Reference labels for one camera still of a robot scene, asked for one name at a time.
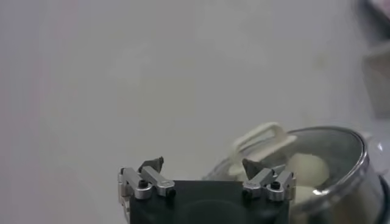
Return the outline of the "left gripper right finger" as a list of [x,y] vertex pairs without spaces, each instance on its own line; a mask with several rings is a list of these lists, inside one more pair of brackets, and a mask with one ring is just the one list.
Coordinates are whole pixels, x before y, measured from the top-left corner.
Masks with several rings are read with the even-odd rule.
[[296,178],[290,171],[276,173],[262,167],[260,162],[243,159],[242,164],[248,180],[243,182],[243,199],[252,201],[265,197],[269,201],[291,201],[296,196]]

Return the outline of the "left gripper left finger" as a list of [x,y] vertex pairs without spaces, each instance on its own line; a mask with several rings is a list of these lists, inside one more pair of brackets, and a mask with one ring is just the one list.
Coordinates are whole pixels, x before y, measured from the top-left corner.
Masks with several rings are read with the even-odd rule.
[[138,169],[123,167],[118,173],[118,198],[125,200],[134,196],[137,200],[151,198],[153,191],[164,198],[176,196],[175,182],[166,179],[160,172],[164,158],[147,160]]

